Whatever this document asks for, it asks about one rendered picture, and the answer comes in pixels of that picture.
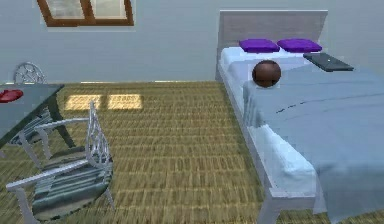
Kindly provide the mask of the dark grey laptop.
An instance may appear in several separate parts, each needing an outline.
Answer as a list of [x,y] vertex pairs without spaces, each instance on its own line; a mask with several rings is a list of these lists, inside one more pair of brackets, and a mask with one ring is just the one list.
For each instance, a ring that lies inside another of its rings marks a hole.
[[316,65],[320,69],[326,72],[334,72],[334,71],[353,71],[354,68],[337,59],[334,58],[327,53],[317,52],[317,53],[305,53],[303,55],[305,59],[310,61],[312,64]]

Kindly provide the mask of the red bowl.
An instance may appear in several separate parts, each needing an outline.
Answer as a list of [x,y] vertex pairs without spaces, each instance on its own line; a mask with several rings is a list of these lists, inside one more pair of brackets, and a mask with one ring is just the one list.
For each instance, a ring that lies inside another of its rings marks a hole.
[[0,93],[0,103],[9,103],[18,100],[24,95],[21,90],[4,90]]

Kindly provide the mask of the brown ball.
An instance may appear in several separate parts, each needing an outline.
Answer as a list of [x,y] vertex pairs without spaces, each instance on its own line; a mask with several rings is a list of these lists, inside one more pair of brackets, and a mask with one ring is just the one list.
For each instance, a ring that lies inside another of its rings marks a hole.
[[252,79],[260,87],[268,88],[278,83],[281,78],[281,68],[273,60],[263,60],[252,70]]

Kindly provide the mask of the purple pillow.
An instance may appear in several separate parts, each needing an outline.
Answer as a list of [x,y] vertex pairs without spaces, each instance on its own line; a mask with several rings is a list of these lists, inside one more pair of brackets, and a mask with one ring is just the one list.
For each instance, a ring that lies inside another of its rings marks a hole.
[[245,39],[239,42],[239,46],[247,53],[273,53],[280,47],[269,39]]
[[309,39],[283,39],[277,42],[277,45],[290,53],[310,53],[319,52],[322,47]]

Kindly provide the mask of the grey bed with blue blanket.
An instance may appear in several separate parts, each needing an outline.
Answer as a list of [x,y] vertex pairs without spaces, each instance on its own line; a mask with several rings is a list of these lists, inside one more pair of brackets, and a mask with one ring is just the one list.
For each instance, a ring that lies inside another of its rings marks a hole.
[[[384,77],[366,69],[326,72],[284,49],[247,53],[241,40],[319,39],[324,10],[223,10],[217,79],[227,90],[265,192],[257,224],[283,210],[325,213],[332,224],[384,211]],[[252,70],[281,68],[272,87]]]

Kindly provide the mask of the brown framed window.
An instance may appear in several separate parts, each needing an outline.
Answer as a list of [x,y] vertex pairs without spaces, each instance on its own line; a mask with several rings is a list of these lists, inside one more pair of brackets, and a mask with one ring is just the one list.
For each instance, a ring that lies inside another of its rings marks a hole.
[[36,0],[48,27],[133,26],[131,0]]

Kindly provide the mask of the dark grey table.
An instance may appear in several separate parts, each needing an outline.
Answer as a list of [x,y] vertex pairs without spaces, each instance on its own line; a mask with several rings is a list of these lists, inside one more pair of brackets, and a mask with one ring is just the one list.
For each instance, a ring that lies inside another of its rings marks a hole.
[[54,121],[63,119],[60,114],[57,93],[63,84],[7,84],[0,89],[18,89],[23,96],[10,103],[0,103],[0,148],[22,131],[41,110],[48,107]]

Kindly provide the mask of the white chair with striped cushion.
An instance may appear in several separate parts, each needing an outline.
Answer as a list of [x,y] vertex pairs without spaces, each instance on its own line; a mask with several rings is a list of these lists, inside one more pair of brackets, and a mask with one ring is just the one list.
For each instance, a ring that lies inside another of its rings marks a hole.
[[83,146],[71,147],[48,158],[42,172],[11,182],[6,189],[16,195],[24,224],[42,224],[73,214],[104,196],[114,203],[109,186],[113,178],[113,159],[102,131],[95,104],[89,115],[40,125],[36,131],[43,149],[49,150],[47,131],[54,127],[85,122]]
[[[22,62],[16,66],[13,73],[15,84],[46,84],[46,78],[38,65],[32,62]],[[49,109],[45,107],[36,115],[23,129],[26,140],[29,144],[34,144],[40,140],[34,127],[40,124],[50,123],[53,119]]]

